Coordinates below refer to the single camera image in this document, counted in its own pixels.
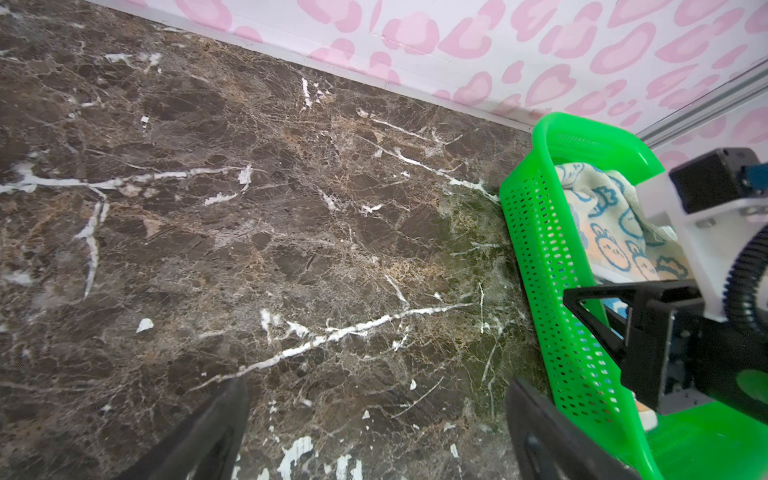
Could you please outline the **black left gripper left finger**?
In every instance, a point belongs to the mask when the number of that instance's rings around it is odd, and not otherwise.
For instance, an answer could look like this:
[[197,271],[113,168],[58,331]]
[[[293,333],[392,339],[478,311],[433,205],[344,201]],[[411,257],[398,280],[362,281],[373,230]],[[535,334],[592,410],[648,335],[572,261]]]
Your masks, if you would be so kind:
[[230,479],[249,412],[244,382],[230,379],[119,479]]

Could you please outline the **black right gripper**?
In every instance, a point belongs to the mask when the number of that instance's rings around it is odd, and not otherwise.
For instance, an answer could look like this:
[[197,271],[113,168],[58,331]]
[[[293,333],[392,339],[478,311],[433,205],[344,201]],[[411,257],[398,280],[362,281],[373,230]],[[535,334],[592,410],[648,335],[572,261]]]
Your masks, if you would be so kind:
[[[627,313],[608,308],[610,299]],[[713,400],[767,421],[767,335],[707,318],[694,281],[569,288],[563,304],[612,360],[623,360],[623,383],[657,413]]]

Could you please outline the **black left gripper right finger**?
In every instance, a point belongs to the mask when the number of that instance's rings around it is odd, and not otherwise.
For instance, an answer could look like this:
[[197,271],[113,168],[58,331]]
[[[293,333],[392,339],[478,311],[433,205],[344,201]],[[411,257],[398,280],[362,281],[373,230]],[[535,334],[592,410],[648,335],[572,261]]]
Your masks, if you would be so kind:
[[524,479],[637,479],[523,379],[510,382],[506,419]]

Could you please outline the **blue bunny pattern towel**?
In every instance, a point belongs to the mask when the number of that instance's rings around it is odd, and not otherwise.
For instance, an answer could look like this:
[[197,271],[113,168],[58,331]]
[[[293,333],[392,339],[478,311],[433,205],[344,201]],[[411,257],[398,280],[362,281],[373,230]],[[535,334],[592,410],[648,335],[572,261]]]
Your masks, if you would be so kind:
[[647,220],[623,175],[587,163],[557,165],[555,172],[597,282],[691,277],[674,230]]

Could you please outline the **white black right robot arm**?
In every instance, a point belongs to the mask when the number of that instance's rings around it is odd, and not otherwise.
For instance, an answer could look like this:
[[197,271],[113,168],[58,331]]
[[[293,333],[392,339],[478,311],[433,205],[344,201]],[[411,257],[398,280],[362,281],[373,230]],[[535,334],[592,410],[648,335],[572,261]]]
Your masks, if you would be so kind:
[[716,149],[641,183],[642,208],[672,227],[686,280],[568,289],[564,305],[661,415],[716,400],[767,418],[767,167]]

